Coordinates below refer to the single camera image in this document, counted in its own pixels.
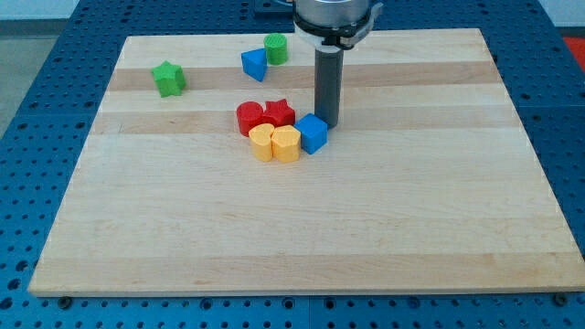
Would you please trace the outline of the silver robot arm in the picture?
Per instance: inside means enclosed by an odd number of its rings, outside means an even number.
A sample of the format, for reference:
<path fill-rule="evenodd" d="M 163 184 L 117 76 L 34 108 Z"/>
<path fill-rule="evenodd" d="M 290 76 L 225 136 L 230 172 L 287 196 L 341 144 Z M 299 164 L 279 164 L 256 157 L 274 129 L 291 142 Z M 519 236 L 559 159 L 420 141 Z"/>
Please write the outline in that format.
<path fill-rule="evenodd" d="M 294 31 L 317 51 L 350 50 L 367 37 L 383 7 L 371 0 L 296 0 Z"/>

